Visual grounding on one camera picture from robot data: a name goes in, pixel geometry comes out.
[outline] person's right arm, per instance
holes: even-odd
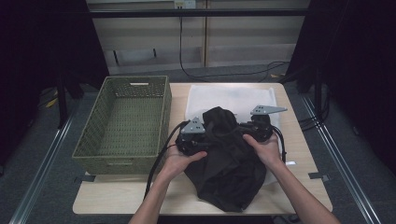
[[[280,159],[279,146],[275,134],[265,143],[258,143],[252,136],[244,134],[244,139],[256,150],[260,160],[271,170],[291,205],[303,223],[340,223],[339,220],[312,195]]]

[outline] person's left arm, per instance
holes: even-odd
[[[130,224],[154,224],[157,223],[163,200],[173,178],[182,173],[187,166],[206,156],[206,152],[201,151],[190,157],[181,154],[176,146],[169,147],[166,161],[163,168],[158,173],[152,184],[146,199],[132,217]]]

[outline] black cloth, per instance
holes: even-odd
[[[237,131],[231,111],[215,107],[203,117],[204,141],[213,145],[206,149],[206,157],[187,167],[185,174],[200,199],[225,212],[243,212],[262,187],[265,165]]]

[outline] black horizontal bar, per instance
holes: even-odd
[[[92,18],[151,18],[151,17],[263,17],[309,16],[329,13],[329,9],[152,9],[152,10],[91,10]]]

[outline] forearm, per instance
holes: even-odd
[[[339,223],[338,219],[301,184],[283,162],[270,169],[303,223]]]
[[[170,179],[167,179],[161,173],[157,175],[154,183],[146,199],[142,202],[140,207],[132,217],[130,224],[154,224],[157,223],[158,215],[160,214],[163,200],[168,190]]]

